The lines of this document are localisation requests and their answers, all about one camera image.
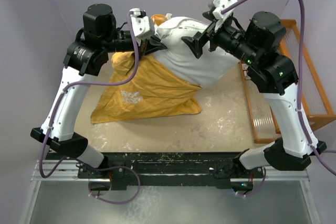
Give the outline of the white pillow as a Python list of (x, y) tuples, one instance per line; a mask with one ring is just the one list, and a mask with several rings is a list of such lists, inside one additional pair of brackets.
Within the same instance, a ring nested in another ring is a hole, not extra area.
[(188, 17), (173, 17), (158, 25), (155, 35), (166, 49), (153, 53), (153, 57), (166, 69), (190, 84), (202, 88), (213, 86), (227, 71), (238, 64), (231, 54), (221, 48), (209, 51), (209, 43), (203, 54), (196, 58), (182, 37), (193, 37), (204, 32), (208, 24)]

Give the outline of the blue cartoon pillowcase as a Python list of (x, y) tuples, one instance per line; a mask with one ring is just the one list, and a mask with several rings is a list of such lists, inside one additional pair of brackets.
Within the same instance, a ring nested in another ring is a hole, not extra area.
[(142, 57), (135, 77), (120, 86), (107, 86), (91, 114), (93, 124), (198, 114), (194, 98), (201, 90), (177, 77), (153, 54)]

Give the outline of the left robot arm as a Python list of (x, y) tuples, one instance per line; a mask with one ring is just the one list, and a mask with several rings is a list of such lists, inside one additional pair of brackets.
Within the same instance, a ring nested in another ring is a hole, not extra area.
[(117, 27), (111, 6), (93, 4), (83, 14), (83, 27), (67, 48), (62, 78), (50, 112), (40, 127), (33, 128), (33, 139), (53, 151), (76, 158), (90, 166), (96, 178), (108, 172), (108, 159), (88, 140), (74, 132), (75, 122), (86, 93), (94, 84), (110, 52), (134, 52), (135, 65), (148, 50), (156, 49), (154, 23), (146, 12), (133, 8), (127, 14), (128, 30)]

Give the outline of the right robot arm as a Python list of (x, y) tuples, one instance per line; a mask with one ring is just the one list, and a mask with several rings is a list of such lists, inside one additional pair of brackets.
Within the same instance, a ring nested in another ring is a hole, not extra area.
[(324, 152), (327, 145), (317, 140), (297, 96), (299, 78), (290, 58), (281, 55), (278, 47), (286, 34), (280, 19), (270, 12), (253, 15), (246, 31), (233, 27), (237, 19), (229, 16), (218, 30), (216, 21), (192, 37), (181, 40), (196, 58), (222, 48), (247, 65), (247, 75), (268, 101), (280, 128), (281, 137), (268, 145), (247, 149), (234, 159), (234, 173), (246, 177), (252, 169), (271, 166), (281, 171), (302, 171), (310, 163), (311, 155)]

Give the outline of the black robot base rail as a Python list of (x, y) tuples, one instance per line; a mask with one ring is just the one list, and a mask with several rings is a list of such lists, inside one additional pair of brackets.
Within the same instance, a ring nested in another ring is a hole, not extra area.
[(112, 171), (99, 172), (77, 163), (78, 176), (94, 190), (126, 190), (128, 186), (210, 186), (217, 189), (252, 190), (253, 179), (262, 178), (260, 167), (244, 170), (234, 164), (236, 152), (105, 153)]

